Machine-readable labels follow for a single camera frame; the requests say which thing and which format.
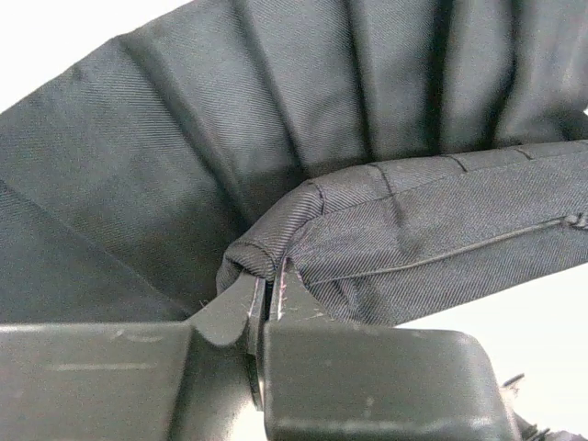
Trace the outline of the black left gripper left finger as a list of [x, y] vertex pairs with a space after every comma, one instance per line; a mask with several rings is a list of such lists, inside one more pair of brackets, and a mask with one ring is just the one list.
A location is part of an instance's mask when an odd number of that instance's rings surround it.
[[241, 274], [182, 322], [1, 329], [4, 440], [262, 440], [266, 283]]

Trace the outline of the black pleated skirt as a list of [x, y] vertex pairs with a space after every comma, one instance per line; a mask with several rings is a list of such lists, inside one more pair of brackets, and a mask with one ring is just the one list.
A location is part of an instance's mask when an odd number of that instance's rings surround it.
[[395, 325], [587, 260], [584, 1], [194, 1], [1, 117], [3, 322], [183, 320], [289, 260]]

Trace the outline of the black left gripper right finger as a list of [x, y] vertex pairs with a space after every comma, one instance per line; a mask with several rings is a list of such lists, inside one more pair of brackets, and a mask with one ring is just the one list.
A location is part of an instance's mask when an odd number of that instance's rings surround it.
[[290, 260], [264, 326], [271, 440], [516, 440], [481, 344], [456, 331], [339, 322]]

